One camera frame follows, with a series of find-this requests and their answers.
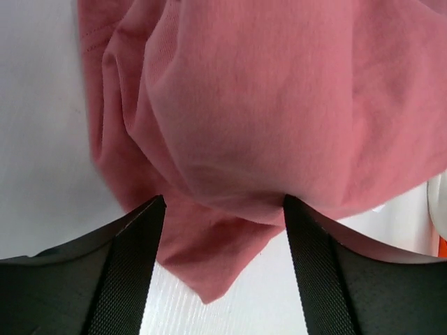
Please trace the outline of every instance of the white surface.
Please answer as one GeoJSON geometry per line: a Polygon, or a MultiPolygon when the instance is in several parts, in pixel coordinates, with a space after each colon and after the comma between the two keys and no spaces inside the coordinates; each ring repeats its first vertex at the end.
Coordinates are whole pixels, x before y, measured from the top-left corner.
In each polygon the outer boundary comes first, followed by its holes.
{"type": "MultiPolygon", "coordinates": [[[[0,258],[33,255],[122,214],[89,160],[74,8],[0,1],[0,258]]],[[[430,253],[425,190],[343,222],[430,253]]],[[[208,306],[159,266],[152,280],[141,334],[305,334],[284,234],[208,306]]]]}
{"type": "Polygon", "coordinates": [[[428,181],[428,203],[434,227],[447,239],[447,171],[428,181]]]}

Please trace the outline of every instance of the orange object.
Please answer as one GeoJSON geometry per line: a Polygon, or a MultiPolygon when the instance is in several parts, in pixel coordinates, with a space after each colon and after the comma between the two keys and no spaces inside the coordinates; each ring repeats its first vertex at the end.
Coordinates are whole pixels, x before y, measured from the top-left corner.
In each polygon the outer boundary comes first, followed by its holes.
{"type": "Polygon", "coordinates": [[[439,238],[439,257],[447,258],[447,241],[442,237],[439,238]]]}

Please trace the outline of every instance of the pink fabric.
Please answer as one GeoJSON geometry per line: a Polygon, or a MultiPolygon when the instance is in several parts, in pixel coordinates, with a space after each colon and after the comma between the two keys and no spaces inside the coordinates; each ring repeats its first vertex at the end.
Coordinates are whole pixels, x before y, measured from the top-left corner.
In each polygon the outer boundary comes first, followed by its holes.
{"type": "Polygon", "coordinates": [[[295,195],[357,214],[447,168],[445,0],[78,0],[91,152],[204,302],[295,195]]]}

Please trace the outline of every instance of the pink shirt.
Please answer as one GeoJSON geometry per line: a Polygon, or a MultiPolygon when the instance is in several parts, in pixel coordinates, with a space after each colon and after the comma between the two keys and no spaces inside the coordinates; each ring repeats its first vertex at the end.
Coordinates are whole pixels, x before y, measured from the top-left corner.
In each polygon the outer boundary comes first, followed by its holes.
{"type": "Polygon", "coordinates": [[[78,0],[91,152],[204,302],[295,195],[360,213],[447,168],[447,1],[78,0]]]}

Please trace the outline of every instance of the white textured surface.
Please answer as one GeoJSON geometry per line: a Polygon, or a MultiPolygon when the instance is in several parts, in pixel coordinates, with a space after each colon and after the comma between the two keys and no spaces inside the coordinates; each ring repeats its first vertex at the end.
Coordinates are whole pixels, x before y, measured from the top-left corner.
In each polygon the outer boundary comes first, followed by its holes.
{"type": "Polygon", "coordinates": [[[156,265],[141,335],[306,334],[286,235],[273,239],[228,293],[203,305],[156,265]]]}
{"type": "MultiPolygon", "coordinates": [[[[122,212],[91,166],[73,0],[0,0],[0,258],[33,255],[122,212]]],[[[430,253],[422,185],[343,223],[430,253]]],[[[160,266],[142,335],[305,334],[285,234],[204,306],[160,266]]]]}

